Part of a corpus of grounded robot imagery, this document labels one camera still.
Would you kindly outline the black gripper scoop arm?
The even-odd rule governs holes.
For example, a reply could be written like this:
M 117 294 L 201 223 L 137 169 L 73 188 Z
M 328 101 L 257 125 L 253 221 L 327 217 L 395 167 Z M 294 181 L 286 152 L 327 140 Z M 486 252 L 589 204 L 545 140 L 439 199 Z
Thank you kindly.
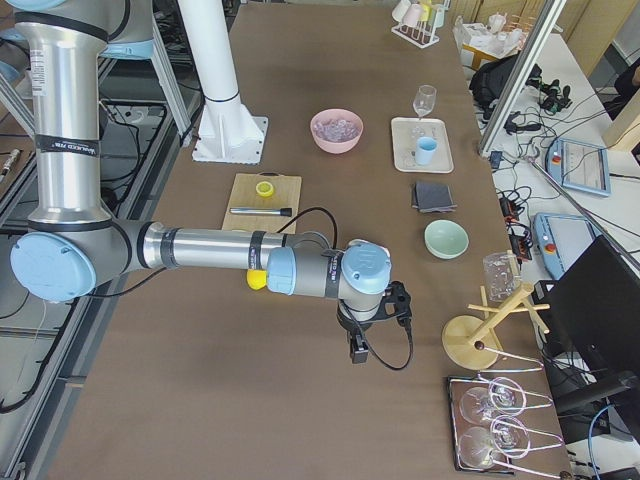
M 377 319 L 359 320 L 346 301 L 342 299 L 338 301 L 337 319 L 338 323 L 348 332 L 351 362 L 353 364 L 366 363 L 369 355 L 369 341 L 366 339 L 365 331 L 377 322 Z

